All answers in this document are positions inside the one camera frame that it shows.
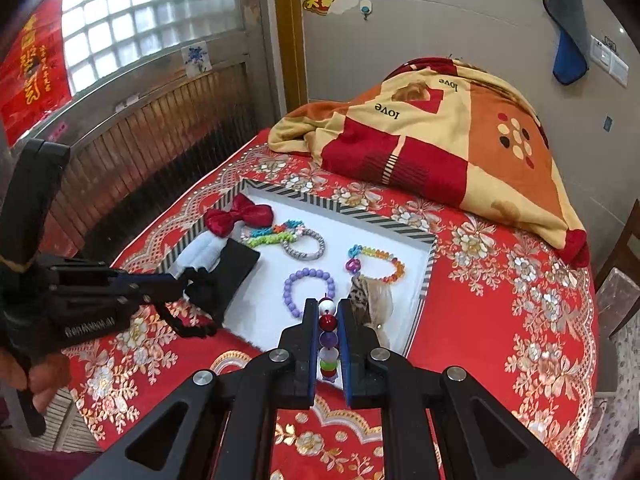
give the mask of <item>gray towel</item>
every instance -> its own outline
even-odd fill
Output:
[[[542,0],[542,3],[560,28],[554,76],[563,85],[569,85],[589,69],[591,35],[582,0]]]

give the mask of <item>beaded bracelet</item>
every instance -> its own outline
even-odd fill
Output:
[[[310,276],[312,278],[320,278],[326,281],[326,296],[331,300],[335,296],[335,282],[334,279],[328,272],[324,272],[322,269],[307,269],[306,267],[302,270],[298,270],[289,275],[289,277],[284,280],[284,289],[282,291],[282,299],[284,300],[284,304],[289,309],[291,315],[298,319],[302,318],[302,312],[296,307],[293,299],[291,298],[291,287],[293,283],[297,280],[301,280],[302,278],[306,278]]]
[[[302,226],[303,228],[305,226],[302,220],[287,220],[283,224],[274,225],[271,227],[263,227],[262,229],[253,229],[249,237],[255,238],[258,236],[282,233],[287,230],[293,230],[296,227],[300,227],[300,226]]]
[[[282,248],[289,256],[295,258],[296,260],[307,261],[317,260],[318,258],[322,257],[326,249],[326,244],[324,243],[324,238],[322,238],[321,235],[311,229],[304,228],[302,229],[302,232],[299,234],[299,236],[309,236],[313,238],[316,242],[318,242],[318,250],[315,253],[303,253],[291,247],[288,240],[284,240],[282,242]]]
[[[281,244],[283,242],[295,242],[298,238],[295,234],[290,233],[288,231],[284,231],[281,233],[273,234],[273,235],[263,235],[255,238],[248,238],[244,240],[244,244],[247,247],[256,248],[259,245],[272,245],[272,244]]]
[[[297,242],[301,236],[309,236],[316,240],[318,242],[318,250],[315,253],[303,253],[291,247],[291,243]],[[317,260],[322,257],[326,250],[324,238],[312,229],[305,228],[305,225],[300,220],[287,220],[284,224],[256,229],[251,232],[250,236],[241,236],[240,240],[252,249],[265,244],[282,244],[284,251],[296,260]]]
[[[370,247],[363,247],[361,245],[354,245],[348,251],[349,261],[345,264],[344,268],[347,269],[351,274],[357,274],[360,272],[362,268],[362,262],[358,258],[360,254],[366,254],[367,256],[372,256],[373,258],[379,258],[381,260],[386,260],[392,264],[396,268],[396,272],[394,272],[390,276],[385,276],[384,278],[372,278],[373,280],[379,280],[384,283],[395,283],[397,280],[404,276],[404,263],[398,260],[393,254],[387,253],[386,251],[380,251],[377,249],[372,249]]]

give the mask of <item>blanket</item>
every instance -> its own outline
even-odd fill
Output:
[[[536,233],[565,263],[589,263],[531,104],[457,60],[414,59],[350,102],[304,105],[271,129],[269,147]]]

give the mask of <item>white bead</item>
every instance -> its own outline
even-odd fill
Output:
[[[318,310],[320,311],[320,316],[322,316],[322,314],[331,314],[332,316],[335,316],[337,309],[333,301],[325,299],[318,303]]]
[[[321,348],[320,349],[320,360],[325,363],[335,363],[338,360],[338,349],[337,348]]]

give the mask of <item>red bow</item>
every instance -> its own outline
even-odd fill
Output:
[[[234,224],[243,220],[249,227],[271,227],[273,210],[266,204],[255,205],[239,193],[234,198],[230,211],[209,209],[204,213],[204,225],[216,236],[225,238],[231,234]]]

